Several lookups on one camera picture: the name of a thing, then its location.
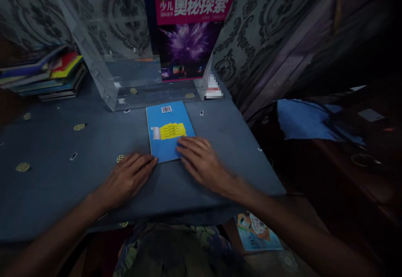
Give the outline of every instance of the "pixelated blur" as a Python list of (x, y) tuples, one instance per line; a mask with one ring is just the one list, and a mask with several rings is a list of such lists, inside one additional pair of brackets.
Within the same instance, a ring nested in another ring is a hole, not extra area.
[(208, 88), (205, 93), (206, 99), (221, 99), (223, 98), (223, 93), (214, 75), (209, 75), (208, 77)]

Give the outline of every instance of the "purple firework image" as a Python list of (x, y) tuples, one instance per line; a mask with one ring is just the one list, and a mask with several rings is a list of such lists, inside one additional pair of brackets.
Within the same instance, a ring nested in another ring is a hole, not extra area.
[(162, 69), (162, 79), (164, 79), (164, 78), (169, 78), (169, 76), (170, 76), (170, 71), (169, 71), (169, 69)]
[(191, 64), (209, 57), (218, 38), (221, 23), (185, 23), (167, 27), (159, 27), (164, 34), (165, 50), (169, 59), (166, 62)]

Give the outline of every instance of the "red book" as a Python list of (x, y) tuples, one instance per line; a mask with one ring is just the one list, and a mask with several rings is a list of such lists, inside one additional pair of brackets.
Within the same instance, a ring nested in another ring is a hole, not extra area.
[(58, 58), (58, 60), (56, 60), (52, 72), (62, 72), (64, 71), (69, 64), (78, 56), (77, 52), (69, 52), (69, 53), (65, 53), (64, 55), (62, 55), (61, 57)]

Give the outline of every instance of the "right hand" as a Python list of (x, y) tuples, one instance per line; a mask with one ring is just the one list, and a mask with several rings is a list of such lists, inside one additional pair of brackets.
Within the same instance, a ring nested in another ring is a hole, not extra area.
[(185, 168), (201, 185), (220, 195), (230, 198), (236, 178), (220, 163), (211, 144), (200, 137), (180, 137), (181, 146), (176, 147), (183, 157)]

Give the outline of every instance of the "finger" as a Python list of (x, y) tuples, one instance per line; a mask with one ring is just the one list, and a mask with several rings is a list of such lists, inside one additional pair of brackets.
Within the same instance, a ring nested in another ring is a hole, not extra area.
[(128, 166), (131, 166), (136, 160), (138, 160), (139, 158), (140, 158), (140, 154), (139, 153), (134, 153), (134, 154), (132, 154), (123, 164), (122, 164), (122, 166), (123, 167), (128, 167)]
[(189, 141), (189, 142), (193, 142), (194, 144), (197, 144), (203, 150), (208, 149), (208, 145), (205, 144), (203, 139), (201, 139), (200, 137), (181, 137), (181, 138), (183, 138), (184, 141)]
[(145, 166), (143, 166), (136, 174), (135, 178), (142, 179), (147, 178), (152, 170), (154, 169), (155, 165), (158, 163), (158, 158), (154, 158), (148, 162)]
[(201, 137), (197, 137), (199, 138), (207, 147), (212, 147), (210, 142), (207, 139), (201, 138)]
[(196, 181), (201, 182), (201, 175), (194, 168), (194, 166), (185, 157), (182, 157), (181, 161), (184, 163), (184, 167), (187, 169), (188, 172), (190, 172), (193, 178), (195, 178)]
[(178, 139), (178, 143), (180, 145), (183, 145), (184, 147), (186, 147), (187, 149), (191, 149), (193, 152), (195, 152), (196, 154), (203, 156), (205, 154), (205, 147), (200, 147), (199, 144), (197, 144), (195, 141), (193, 140), (188, 140), (188, 139), (184, 139), (184, 138), (179, 138)]
[(195, 154), (193, 151), (187, 148), (183, 148), (181, 146), (177, 146), (176, 150), (180, 152), (183, 156), (185, 156), (194, 166), (197, 162), (201, 160), (201, 157)]
[(117, 166), (123, 165), (132, 155), (135, 153), (129, 153), (128, 155), (125, 155), (124, 158), (120, 160), (120, 162), (117, 163)]
[(153, 158), (154, 158), (153, 155), (143, 155), (142, 157), (139, 157), (134, 163), (131, 164), (131, 166), (128, 167), (129, 173), (132, 175), (136, 174), (137, 171), (140, 170), (142, 166), (147, 164)]

